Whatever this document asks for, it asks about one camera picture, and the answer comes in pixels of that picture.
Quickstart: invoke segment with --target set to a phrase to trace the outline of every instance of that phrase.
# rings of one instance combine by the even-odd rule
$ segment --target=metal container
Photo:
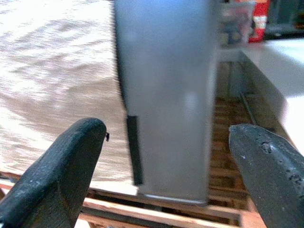
[[[135,184],[147,197],[208,201],[217,0],[116,0],[119,78]]]

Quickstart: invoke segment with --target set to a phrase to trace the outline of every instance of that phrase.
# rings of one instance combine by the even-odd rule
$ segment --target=white table
[[[304,39],[268,41],[221,50],[220,61],[244,62],[280,124],[304,155]]]

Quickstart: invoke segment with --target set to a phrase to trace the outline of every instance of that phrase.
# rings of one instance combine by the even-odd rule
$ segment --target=wooden pallet
[[[240,102],[217,100],[208,206],[182,205],[90,189],[79,218],[88,221],[92,228],[265,228],[228,148],[228,128],[249,122]],[[14,178],[20,175],[9,171],[0,174]],[[12,183],[0,180],[0,188],[12,186]]]

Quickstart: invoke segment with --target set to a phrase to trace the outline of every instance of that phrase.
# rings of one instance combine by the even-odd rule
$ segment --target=plastic container
[[[220,45],[238,46],[248,42],[255,2],[233,2],[221,4]]]

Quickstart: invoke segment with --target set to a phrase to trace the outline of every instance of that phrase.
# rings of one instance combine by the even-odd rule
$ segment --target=red object
[[[244,2],[247,0],[236,0],[235,2]],[[249,37],[249,42],[260,42],[263,40],[270,0],[256,0],[255,10],[253,12],[253,21],[255,22],[254,34]]]

